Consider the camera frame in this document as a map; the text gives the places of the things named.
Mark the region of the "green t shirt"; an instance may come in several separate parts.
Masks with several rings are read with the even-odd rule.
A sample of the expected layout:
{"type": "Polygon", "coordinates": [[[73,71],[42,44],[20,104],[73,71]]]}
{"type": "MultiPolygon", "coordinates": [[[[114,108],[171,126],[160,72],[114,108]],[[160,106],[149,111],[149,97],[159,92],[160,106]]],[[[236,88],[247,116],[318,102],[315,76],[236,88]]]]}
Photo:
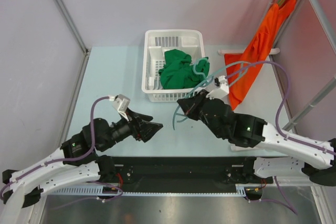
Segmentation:
{"type": "Polygon", "coordinates": [[[201,75],[193,72],[193,67],[196,67],[196,71],[208,76],[210,63],[207,57],[192,64],[191,55],[178,49],[166,51],[164,57],[165,64],[158,74],[161,86],[165,90],[194,88],[203,81],[201,75]]]}

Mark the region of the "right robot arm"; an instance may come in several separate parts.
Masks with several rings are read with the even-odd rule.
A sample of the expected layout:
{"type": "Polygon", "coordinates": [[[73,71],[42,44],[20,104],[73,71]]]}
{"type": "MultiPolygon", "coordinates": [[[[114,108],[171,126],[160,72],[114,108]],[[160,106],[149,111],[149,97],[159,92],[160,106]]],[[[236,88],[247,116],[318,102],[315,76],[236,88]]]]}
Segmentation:
{"type": "Polygon", "coordinates": [[[216,89],[188,94],[177,103],[185,117],[202,121],[217,137],[241,148],[276,151],[279,158],[258,157],[242,169],[243,179],[254,183],[259,178],[306,176],[321,186],[335,186],[335,139],[317,141],[282,130],[250,114],[235,113],[222,98],[231,92],[228,76],[216,78],[216,89]]]}

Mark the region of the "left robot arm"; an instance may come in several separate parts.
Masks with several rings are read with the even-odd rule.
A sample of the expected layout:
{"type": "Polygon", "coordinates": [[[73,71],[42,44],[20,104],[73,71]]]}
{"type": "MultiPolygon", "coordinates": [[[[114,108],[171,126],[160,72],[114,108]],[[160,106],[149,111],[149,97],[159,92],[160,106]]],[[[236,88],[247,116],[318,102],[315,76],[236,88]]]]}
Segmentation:
{"type": "Polygon", "coordinates": [[[77,183],[110,183],[117,176],[112,157],[99,156],[128,137],[137,141],[149,141],[163,124],[153,121],[153,117],[136,113],[129,109],[129,98],[123,95],[105,96],[95,100],[90,111],[90,122],[82,130],[63,142],[53,153],[36,164],[23,170],[7,169],[2,173],[5,184],[1,189],[1,201],[7,203],[10,197],[24,187],[23,207],[37,203],[42,194],[50,189],[58,189],[71,183],[73,177],[77,183]],[[120,115],[117,123],[94,117],[96,105],[103,100],[112,102],[120,115]]]}

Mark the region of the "orange t shirt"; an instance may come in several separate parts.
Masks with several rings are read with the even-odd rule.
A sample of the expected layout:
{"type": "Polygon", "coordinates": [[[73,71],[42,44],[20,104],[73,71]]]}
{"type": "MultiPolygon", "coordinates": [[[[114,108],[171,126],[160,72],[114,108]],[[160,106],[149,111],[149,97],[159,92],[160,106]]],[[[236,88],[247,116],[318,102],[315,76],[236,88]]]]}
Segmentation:
{"type": "MultiPolygon", "coordinates": [[[[277,2],[273,3],[244,52],[242,54],[224,54],[225,65],[236,61],[254,63],[266,60],[281,25],[292,13],[295,5],[296,0],[286,0],[280,7],[277,5],[277,2]]],[[[233,73],[238,71],[241,67],[241,65],[235,65],[226,69],[226,73],[229,76],[228,83],[230,85],[228,99],[233,110],[243,102],[249,89],[256,80],[262,65],[250,67],[247,69],[247,72],[239,78],[238,74],[233,73]]]]}

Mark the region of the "teal plastic hanger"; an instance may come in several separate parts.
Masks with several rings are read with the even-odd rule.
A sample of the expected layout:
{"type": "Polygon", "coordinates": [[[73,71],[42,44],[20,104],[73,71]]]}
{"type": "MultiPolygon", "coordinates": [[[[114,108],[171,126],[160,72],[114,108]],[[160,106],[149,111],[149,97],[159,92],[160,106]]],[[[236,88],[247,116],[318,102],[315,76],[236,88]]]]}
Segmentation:
{"type": "MultiPolygon", "coordinates": [[[[183,99],[186,99],[186,98],[190,98],[191,95],[196,91],[196,89],[198,88],[204,88],[204,87],[207,87],[208,85],[210,85],[213,81],[213,79],[215,78],[215,75],[217,75],[218,73],[226,70],[227,68],[229,67],[232,67],[232,66],[235,66],[235,65],[241,65],[241,66],[244,66],[244,64],[251,64],[251,62],[248,62],[248,61],[236,61],[236,62],[233,62],[233,63],[230,63],[222,68],[220,68],[219,70],[216,70],[215,72],[209,74],[207,77],[205,76],[204,73],[201,73],[201,72],[198,72],[196,71],[196,67],[193,67],[193,72],[196,74],[196,75],[201,75],[203,77],[203,81],[201,81],[198,85],[196,85],[194,88],[191,89],[191,91],[189,93],[187,93],[187,95],[185,95],[184,97],[182,97],[183,99]]],[[[176,130],[176,116],[177,116],[177,112],[178,110],[180,109],[180,106],[178,105],[173,113],[173,117],[172,117],[172,128],[173,130],[175,131],[176,130]]]]}

